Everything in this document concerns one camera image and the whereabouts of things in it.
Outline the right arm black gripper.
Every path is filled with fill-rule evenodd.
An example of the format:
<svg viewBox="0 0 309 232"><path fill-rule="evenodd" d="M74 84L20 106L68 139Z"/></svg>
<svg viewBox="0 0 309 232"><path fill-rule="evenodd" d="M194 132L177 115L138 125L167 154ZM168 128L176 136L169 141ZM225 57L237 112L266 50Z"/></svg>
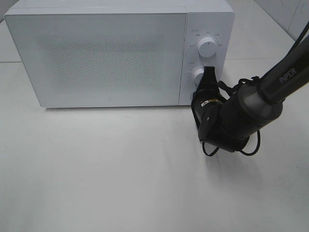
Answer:
<svg viewBox="0 0 309 232"><path fill-rule="evenodd" d="M225 131L219 111L226 99L220 94L217 86L215 67L204 66L204 73L191 102L191 109L197 125L197 133L202 149L206 152L205 144L229 152L241 151L249 138L237 138Z"/></svg>

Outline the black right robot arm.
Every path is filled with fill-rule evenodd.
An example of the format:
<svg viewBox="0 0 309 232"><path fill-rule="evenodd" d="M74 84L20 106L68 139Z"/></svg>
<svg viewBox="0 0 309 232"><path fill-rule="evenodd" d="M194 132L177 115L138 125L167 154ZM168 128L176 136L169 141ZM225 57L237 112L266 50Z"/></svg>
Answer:
<svg viewBox="0 0 309 232"><path fill-rule="evenodd" d="M257 153L260 143L251 153L244 147L252 134L277 119L283 101L309 81L309 39L296 42L289 53L263 77L239 79L234 87L217 81L215 69L204 67L204 73L191 102L198 138L204 145L239 151L246 156Z"/></svg>

